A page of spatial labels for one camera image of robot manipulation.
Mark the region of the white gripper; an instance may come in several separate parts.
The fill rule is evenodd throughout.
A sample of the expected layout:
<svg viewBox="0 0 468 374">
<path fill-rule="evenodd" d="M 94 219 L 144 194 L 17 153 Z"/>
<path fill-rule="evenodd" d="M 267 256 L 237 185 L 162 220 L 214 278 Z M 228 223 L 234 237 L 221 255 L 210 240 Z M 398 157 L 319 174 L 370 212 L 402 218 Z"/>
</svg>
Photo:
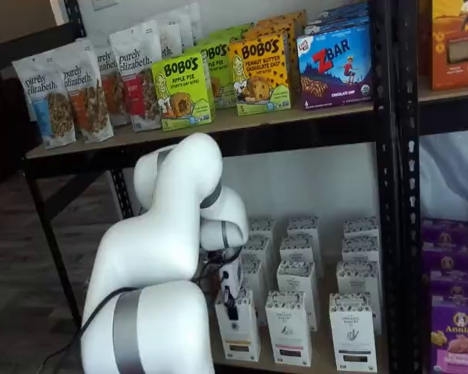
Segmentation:
<svg viewBox="0 0 468 374">
<path fill-rule="evenodd" d="M 243 286 L 242 257 L 224 263 L 219 269 L 221 281 L 222 301 L 226 308 L 229 320 L 237 321 L 239 319 L 236 307 L 236 298 Z"/>
</svg>

